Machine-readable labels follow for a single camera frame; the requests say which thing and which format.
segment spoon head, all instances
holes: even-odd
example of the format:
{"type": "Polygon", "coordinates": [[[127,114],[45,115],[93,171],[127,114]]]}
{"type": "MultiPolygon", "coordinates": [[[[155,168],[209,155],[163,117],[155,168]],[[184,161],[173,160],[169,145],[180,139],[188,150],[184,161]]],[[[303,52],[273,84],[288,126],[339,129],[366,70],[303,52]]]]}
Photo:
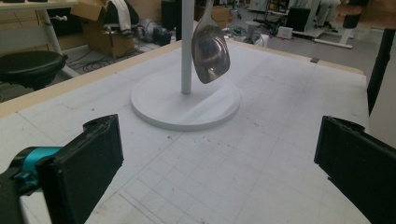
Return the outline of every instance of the spoon head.
{"type": "Polygon", "coordinates": [[[230,68],[230,55],[224,35],[214,21],[197,25],[191,42],[192,60],[198,78],[209,83],[230,68]]]}

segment white table surface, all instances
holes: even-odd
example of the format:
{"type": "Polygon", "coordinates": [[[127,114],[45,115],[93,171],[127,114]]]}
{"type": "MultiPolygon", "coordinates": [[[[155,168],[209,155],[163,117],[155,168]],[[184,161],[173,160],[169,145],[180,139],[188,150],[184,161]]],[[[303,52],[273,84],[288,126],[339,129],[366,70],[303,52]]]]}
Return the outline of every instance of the white table surface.
{"type": "MultiPolygon", "coordinates": [[[[83,123],[118,114],[124,163],[87,223],[369,223],[314,164],[322,116],[368,128],[365,76],[229,48],[232,65],[222,78],[242,97],[231,121],[181,133],[134,114],[130,93],[139,80],[180,72],[181,50],[170,48],[112,65],[114,75],[105,68],[0,105],[18,110],[0,112],[0,171],[26,147],[64,146],[83,123]],[[44,100],[29,103],[37,97],[44,100]]],[[[23,204],[31,223],[50,223],[40,193],[23,204]]]]}

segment white pole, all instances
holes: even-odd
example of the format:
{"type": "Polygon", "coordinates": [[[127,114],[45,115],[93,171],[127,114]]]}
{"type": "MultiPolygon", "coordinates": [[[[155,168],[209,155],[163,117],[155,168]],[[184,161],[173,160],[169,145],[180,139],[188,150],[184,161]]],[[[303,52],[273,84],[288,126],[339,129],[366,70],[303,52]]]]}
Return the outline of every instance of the white pole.
{"type": "Polygon", "coordinates": [[[194,0],[182,1],[181,17],[181,93],[191,93],[191,39],[194,15],[194,0]]]}

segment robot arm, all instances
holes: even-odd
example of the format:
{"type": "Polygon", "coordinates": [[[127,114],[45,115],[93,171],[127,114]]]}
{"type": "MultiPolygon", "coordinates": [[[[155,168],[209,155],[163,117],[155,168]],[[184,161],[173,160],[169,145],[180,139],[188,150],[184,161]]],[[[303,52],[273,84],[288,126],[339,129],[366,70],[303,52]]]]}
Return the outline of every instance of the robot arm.
{"type": "Polygon", "coordinates": [[[0,223],[26,221],[20,197],[43,189],[52,223],[84,223],[122,165],[117,115],[94,119],[64,147],[28,147],[0,174],[0,223]]]}

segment silver spoon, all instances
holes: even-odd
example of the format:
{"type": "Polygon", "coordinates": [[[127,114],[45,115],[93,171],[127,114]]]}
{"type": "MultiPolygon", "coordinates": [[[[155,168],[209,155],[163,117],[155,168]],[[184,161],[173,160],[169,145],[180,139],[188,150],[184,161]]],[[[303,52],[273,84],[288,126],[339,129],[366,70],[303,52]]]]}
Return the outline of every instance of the silver spoon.
{"type": "Polygon", "coordinates": [[[206,0],[204,16],[198,22],[191,41],[192,61],[198,78],[209,83],[230,68],[230,54],[224,34],[212,20],[213,0],[206,0]]]}

